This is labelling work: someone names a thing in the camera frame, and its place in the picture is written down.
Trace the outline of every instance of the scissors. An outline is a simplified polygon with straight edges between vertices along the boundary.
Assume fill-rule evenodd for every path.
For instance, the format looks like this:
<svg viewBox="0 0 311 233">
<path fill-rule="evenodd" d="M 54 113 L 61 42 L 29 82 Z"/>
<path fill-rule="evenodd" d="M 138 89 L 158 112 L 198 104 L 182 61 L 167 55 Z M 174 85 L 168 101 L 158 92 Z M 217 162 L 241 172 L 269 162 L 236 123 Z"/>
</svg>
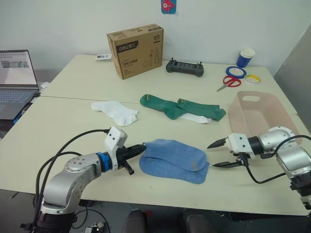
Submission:
<svg viewBox="0 0 311 233">
<path fill-rule="evenodd" d="M 239 79 L 234 78 L 233 76 L 227 75 L 224 77 L 223 79 L 223 83 L 224 85 L 222 87 L 220 87 L 218 91 L 221 91 L 222 89 L 224 89 L 225 87 L 236 87 L 236 86 L 240 86 L 241 85 L 241 81 Z"/>
</svg>

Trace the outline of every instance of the remote controller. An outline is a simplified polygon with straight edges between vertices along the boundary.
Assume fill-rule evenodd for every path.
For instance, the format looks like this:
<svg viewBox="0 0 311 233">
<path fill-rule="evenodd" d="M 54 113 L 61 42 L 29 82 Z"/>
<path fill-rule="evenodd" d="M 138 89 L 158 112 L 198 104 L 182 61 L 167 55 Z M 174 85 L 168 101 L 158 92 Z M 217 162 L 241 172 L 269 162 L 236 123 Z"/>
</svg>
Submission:
<svg viewBox="0 0 311 233">
<path fill-rule="evenodd" d="M 166 64 L 166 71 L 171 72 L 180 72 L 185 74 L 194 74 L 198 77 L 201 77 L 204 73 L 204 68 L 202 62 L 197 64 L 178 62 L 176 60 L 169 61 Z"/>
</svg>

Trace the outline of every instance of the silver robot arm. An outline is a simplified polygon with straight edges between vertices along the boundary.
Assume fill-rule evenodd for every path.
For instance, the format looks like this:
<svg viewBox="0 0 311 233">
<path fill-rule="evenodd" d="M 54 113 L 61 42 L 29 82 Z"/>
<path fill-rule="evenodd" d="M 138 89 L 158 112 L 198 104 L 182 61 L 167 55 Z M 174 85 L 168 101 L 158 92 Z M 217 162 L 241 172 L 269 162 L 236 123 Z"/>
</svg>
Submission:
<svg viewBox="0 0 311 233">
<path fill-rule="evenodd" d="M 95 153 L 70 159 L 64 169 L 47 183 L 41 212 L 51 215 L 73 213 L 84 188 L 101 174 L 100 158 Z"/>
<path fill-rule="evenodd" d="M 77 156 L 66 162 L 64 169 L 55 175 L 44 189 L 44 198 L 34 225 L 22 224 L 34 233 L 68 233 L 76 221 L 77 209 L 84 188 L 103 172 L 125 168 L 134 173 L 127 159 L 141 154 L 146 146 L 124 147 L 127 134 L 112 127 L 105 139 L 106 152 Z"/>
<path fill-rule="evenodd" d="M 290 129 L 277 126 L 266 133 L 250 138 L 242 133 L 232 133 L 227 138 L 212 143 L 208 149 L 226 144 L 230 152 L 237 157 L 236 162 L 222 162 L 214 166 L 223 168 L 245 166 L 249 173 L 248 159 L 256 159 L 258 156 L 267 159 L 275 155 L 277 162 L 291 180 L 291 189 L 301 195 L 300 199 L 305 208 L 311 210 L 311 156 L 297 144 L 295 139 L 290 139 L 293 136 L 294 133 Z M 286 139 L 289 141 L 279 146 Z M 265 183 L 269 180 L 271 179 L 258 182 L 254 179 L 257 183 Z"/>
</svg>

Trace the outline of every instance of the cardboard box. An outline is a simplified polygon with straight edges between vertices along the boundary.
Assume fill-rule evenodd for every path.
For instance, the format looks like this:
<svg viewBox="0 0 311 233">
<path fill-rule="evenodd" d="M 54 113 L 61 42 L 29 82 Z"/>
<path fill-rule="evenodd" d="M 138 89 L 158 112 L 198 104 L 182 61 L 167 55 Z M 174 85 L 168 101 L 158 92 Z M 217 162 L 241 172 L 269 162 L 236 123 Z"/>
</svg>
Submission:
<svg viewBox="0 0 311 233">
<path fill-rule="evenodd" d="M 163 28 L 156 24 L 107 34 L 120 78 L 127 79 L 162 65 Z"/>
</svg>

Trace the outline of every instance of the white sock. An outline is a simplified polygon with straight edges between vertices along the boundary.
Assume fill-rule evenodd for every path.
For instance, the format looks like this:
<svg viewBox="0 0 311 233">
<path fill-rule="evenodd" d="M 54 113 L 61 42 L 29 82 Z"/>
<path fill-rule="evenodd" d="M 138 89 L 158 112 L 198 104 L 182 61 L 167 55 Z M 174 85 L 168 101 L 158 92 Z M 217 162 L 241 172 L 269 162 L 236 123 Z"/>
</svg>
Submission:
<svg viewBox="0 0 311 233">
<path fill-rule="evenodd" d="M 191 113 L 185 113 L 181 115 L 179 118 L 183 118 L 186 120 L 192 120 L 201 124 L 209 124 L 212 119 L 211 118 L 206 118 L 205 116 L 197 116 Z"/>
<path fill-rule="evenodd" d="M 91 104 L 92 110 L 104 112 L 120 126 L 128 126 L 137 121 L 138 111 L 124 107 L 118 101 L 103 101 Z"/>
</svg>

